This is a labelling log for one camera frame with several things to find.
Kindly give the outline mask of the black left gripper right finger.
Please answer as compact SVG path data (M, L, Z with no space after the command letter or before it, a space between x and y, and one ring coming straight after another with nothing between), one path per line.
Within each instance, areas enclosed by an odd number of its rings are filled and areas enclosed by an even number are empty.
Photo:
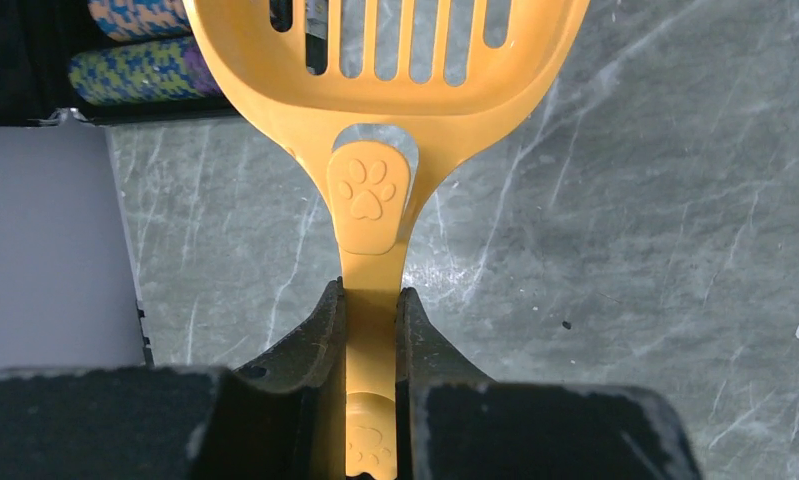
M397 303L402 479L698 479L683 422L630 385L500 382L430 322L416 290Z

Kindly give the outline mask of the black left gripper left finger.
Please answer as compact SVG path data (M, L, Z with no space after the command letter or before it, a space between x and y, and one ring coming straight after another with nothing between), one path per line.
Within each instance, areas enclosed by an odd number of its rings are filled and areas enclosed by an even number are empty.
M341 479L345 299L237 369L0 371L0 479Z

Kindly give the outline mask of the yellow slotted plastic scoop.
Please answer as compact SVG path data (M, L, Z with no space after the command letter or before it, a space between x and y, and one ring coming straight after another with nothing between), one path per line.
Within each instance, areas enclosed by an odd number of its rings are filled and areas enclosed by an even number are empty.
M585 1L402 1L386 37L378 1L327 7L327 66L306 66L310 13L283 31L266 1L188 1L223 94L306 171L330 212L347 295L345 471L399 475L395 315L424 205L462 163L515 130L552 86Z

